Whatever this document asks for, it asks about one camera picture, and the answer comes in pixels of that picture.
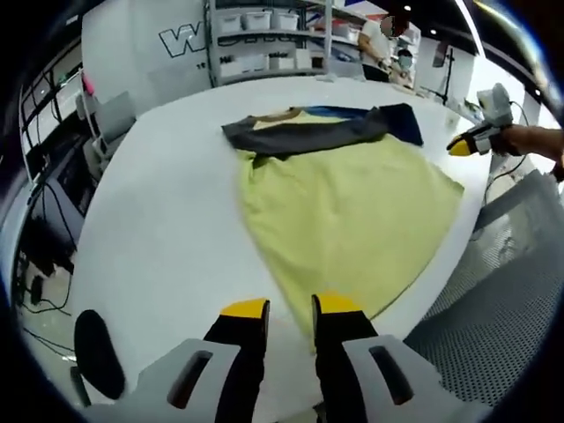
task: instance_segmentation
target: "desk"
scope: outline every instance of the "desk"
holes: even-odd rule
[[[470,128],[432,101],[391,85],[273,78],[228,85],[142,115],[112,159],[86,215],[71,307],[105,319],[133,390],[139,372],[186,338],[202,338],[226,305],[271,300],[265,379],[254,421],[277,421],[321,397],[314,358],[243,225],[240,163],[221,125],[290,106],[371,108],[407,102],[422,153],[465,187],[460,212],[433,261],[374,319],[403,339],[431,307],[466,248],[482,204],[490,156],[455,158],[446,145]]]

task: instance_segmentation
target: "perforated metal panel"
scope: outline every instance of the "perforated metal panel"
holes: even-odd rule
[[[471,242],[427,319],[405,340],[465,401],[500,401],[533,359],[560,300],[564,209],[541,178]]]

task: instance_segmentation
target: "white table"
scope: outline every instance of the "white table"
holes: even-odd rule
[[[308,343],[242,223],[240,166],[221,125],[290,106],[400,102],[415,111],[422,153],[465,186],[433,261],[374,319],[379,333],[403,339],[447,283],[480,210],[490,157],[454,158],[445,151],[471,123],[392,85],[306,77],[224,86],[141,116],[86,215],[71,294],[75,318],[92,308],[105,319],[128,390],[142,369],[184,339],[203,337],[223,307],[264,296],[271,300],[270,331],[254,421],[284,419],[322,399]]]

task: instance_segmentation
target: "human hand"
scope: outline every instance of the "human hand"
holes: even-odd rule
[[[564,131],[513,125],[492,137],[492,149],[499,154],[511,155],[534,152],[560,162],[564,152]]]

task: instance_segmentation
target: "person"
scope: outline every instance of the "person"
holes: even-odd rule
[[[492,149],[498,154],[524,155],[536,153],[556,163],[552,174],[564,181],[564,131],[539,126],[513,125],[492,139]]]
[[[380,22],[367,20],[359,35],[364,76],[370,81],[389,82],[391,39],[407,30],[409,21],[403,14],[388,15]]]
[[[412,88],[413,80],[410,69],[413,65],[412,52],[402,48],[397,52],[397,61],[390,66],[390,82]]]

